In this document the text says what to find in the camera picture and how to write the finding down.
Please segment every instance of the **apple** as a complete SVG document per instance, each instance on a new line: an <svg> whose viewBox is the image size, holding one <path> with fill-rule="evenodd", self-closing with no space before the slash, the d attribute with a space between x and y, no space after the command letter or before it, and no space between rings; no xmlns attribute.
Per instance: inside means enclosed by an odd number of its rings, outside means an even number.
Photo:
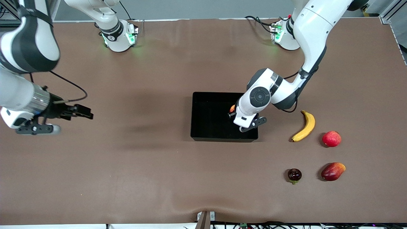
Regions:
<svg viewBox="0 0 407 229"><path fill-rule="evenodd" d="M342 138L338 132L329 131L326 134L324 134L324 136L322 137L322 141L328 147L335 147L341 143Z"/></svg>

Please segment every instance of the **black tray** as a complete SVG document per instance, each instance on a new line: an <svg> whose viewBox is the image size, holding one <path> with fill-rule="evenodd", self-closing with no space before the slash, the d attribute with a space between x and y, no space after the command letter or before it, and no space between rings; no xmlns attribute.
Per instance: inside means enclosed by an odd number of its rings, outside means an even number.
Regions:
<svg viewBox="0 0 407 229"><path fill-rule="evenodd" d="M229 118L228 112L243 93L194 92L192 95L191 137L195 141L252 142L258 129L245 133Z"/></svg>

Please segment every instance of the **yellow banana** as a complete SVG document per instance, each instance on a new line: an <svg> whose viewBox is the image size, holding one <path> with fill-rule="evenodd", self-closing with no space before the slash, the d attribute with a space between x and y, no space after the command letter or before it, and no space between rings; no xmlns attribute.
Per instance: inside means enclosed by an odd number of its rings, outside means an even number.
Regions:
<svg viewBox="0 0 407 229"><path fill-rule="evenodd" d="M315 127L315 118L312 114L308 113L305 110L302 110L301 113L305 116L305 127L296 133L293 138L291 138L292 142L298 142L303 140L306 136L308 136Z"/></svg>

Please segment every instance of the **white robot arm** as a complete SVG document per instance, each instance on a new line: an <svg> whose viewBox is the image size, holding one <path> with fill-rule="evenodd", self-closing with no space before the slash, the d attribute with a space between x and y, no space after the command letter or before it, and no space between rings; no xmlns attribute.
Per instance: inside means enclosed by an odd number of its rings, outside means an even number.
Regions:
<svg viewBox="0 0 407 229"><path fill-rule="evenodd" d="M136 45L138 27L119 20L111 9L120 0L65 0L72 8L91 17L102 31L105 44L114 52L124 52Z"/></svg>
<svg viewBox="0 0 407 229"><path fill-rule="evenodd" d="M21 74L51 71L60 58L46 0L19 0L21 25L1 37L0 106L5 123L18 134L57 134L46 119L87 117L90 109L68 106L63 99L24 79ZM38 117L44 117L42 124Z"/></svg>
<svg viewBox="0 0 407 229"><path fill-rule="evenodd" d="M285 110L297 102L300 93L324 57L329 32L351 2L352 0L295 1L296 9L288 26L293 27L293 36L284 34L283 39L288 40L284 44L298 43L304 52L305 62L292 83L268 68L254 74L247 84L246 93L236 103L234 123L240 126L240 131L245 132L265 123L265 118L255 120L255 117L269 103L280 110Z"/></svg>

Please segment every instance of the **metal frame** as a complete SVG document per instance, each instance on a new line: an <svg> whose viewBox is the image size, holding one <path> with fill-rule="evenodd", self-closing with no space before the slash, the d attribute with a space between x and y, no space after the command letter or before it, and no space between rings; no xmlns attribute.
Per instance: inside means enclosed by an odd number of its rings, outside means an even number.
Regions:
<svg viewBox="0 0 407 229"><path fill-rule="evenodd" d="M394 0L381 14L380 21L382 24L390 24L392 16L397 13L404 5L406 5L407 0Z"/></svg>
<svg viewBox="0 0 407 229"><path fill-rule="evenodd" d="M6 10L13 15L17 20L20 20L17 14L17 7L14 4L13 0L0 0L0 4L6 8Z"/></svg>

